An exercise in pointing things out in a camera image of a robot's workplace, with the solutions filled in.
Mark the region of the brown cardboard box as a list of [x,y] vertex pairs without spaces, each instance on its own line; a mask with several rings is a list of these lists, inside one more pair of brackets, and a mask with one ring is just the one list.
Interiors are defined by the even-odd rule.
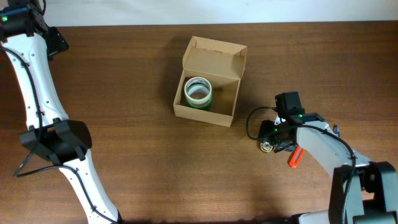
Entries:
[[[230,127],[243,77],[248,47],[193,36],[182,59],[182,74],[173,107],[176,117]],[[212,85],[213,101],[209,110],[188,105],[183,92],[185,82],[193,77],[206,78]]]

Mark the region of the white masking tape roll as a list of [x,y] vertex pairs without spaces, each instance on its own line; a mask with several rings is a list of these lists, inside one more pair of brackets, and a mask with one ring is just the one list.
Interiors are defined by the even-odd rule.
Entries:
[[211,83],[203,77],[193,77],[185,82],[183,88],[187,101],[195,106],[207,104],[212,99]]

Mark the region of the green tape roll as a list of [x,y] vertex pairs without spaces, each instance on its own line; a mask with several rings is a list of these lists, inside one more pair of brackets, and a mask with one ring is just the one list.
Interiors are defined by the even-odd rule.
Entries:
[[186,96],[188,105],[199,110],[209,110],[213,101],[212,94],[194,93]]

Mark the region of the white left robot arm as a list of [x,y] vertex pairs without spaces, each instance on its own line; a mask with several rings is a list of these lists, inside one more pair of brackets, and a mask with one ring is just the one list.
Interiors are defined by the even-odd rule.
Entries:
[[68,50],[56,27],[44,19],[45,1],[8,1],[1,9],[1,51],[21,89],[27,131],[19,135],[29,154],[17,178],[58,169],[68,179],[88,223],[122,223],[101,184],[92,158],[92,139],[82,121],[71,120],[58,98],[49,69],[53,56]]

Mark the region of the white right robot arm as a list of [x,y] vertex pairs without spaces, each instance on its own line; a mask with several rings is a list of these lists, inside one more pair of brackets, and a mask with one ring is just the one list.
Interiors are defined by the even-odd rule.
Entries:
[[292,215],[287,223],[397,223],[397,172],[355,151],[317,113],[306,113],[296,91],[275,97],[275,121],[261,124],[260,149],[303,149],[332,179],[328,209]]

